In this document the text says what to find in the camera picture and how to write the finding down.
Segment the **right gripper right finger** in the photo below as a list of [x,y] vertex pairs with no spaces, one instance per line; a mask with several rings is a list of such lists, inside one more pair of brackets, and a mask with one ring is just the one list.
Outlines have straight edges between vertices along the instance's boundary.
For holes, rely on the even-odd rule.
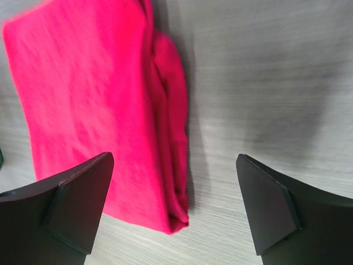
[[352,199],[240,154],[236,161],[256,254],[263,264],[352,264]]

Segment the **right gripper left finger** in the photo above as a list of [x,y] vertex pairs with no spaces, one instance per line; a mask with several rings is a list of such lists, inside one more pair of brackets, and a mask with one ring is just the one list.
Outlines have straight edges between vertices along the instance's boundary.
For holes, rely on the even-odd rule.
[[114,167],[103,152],[69,170],[1,193],[1,264],[84,264]]

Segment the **dark green t-shirt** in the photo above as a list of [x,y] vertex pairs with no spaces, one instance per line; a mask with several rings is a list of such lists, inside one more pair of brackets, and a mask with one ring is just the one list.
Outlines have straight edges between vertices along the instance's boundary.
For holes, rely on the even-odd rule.
[[2,150],[0,149],[0,169],[3,167],[4,164],[4,156]]

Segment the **red t-shirt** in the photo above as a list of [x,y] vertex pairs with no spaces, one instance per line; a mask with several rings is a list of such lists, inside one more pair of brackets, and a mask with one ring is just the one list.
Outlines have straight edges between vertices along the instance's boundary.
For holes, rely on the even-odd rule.
[[2,36],[37,180],[111,152],[104,213],[168,235],[187,227],[187,87],[152,3],[48,1]]

